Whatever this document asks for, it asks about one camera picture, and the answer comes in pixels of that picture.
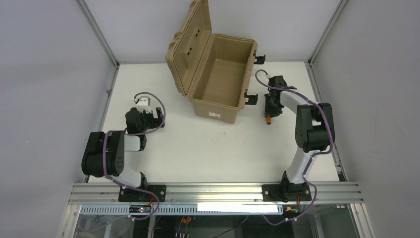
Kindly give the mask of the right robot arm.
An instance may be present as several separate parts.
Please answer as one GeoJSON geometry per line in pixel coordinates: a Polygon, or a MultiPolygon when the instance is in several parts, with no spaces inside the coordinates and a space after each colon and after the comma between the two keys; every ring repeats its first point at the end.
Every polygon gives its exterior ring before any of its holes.
{"type": "Polygon", "coordinates": [[[332,106],[329,103],[311,103],[307,97],[288,86],[283,76],[268,80],[264,116],[267,124],[288,108],[296,115],[294,138],[297,151],[290,167],[283,173],[280,184],[265,184],[262,195],[265,202],[301,202],[312,200],[305,176],[313,162],[335,140],[332,106]]]}

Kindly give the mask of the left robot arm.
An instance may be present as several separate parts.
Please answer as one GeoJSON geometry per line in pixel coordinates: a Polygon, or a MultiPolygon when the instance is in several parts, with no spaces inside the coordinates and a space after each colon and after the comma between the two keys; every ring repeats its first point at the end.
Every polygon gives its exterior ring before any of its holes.
{"type": "Polygon", "coordinates": [[[153,111],[131,108],[125,114],[124,130],[91,132],[82,157],[83,174],[96,178],[105,177],[117,182],[121,187],[135,187],[148,190],[146,176],[125,164],[125,154],[144,151],[148,130],[164,127],[162,108],[153,111]]]}

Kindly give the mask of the orange black screwdriver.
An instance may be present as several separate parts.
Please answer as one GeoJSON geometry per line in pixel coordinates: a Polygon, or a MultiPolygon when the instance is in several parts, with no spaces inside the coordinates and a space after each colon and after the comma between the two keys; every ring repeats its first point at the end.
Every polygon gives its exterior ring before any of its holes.
{"type": "Polygon", "coordinates": [[[265,120],[266,120],[266,124],[267,125],[271,125],[271,123],[272,123],[272,117],[271,117],[270,114],[266,114],[265,115],[265,120]]]}

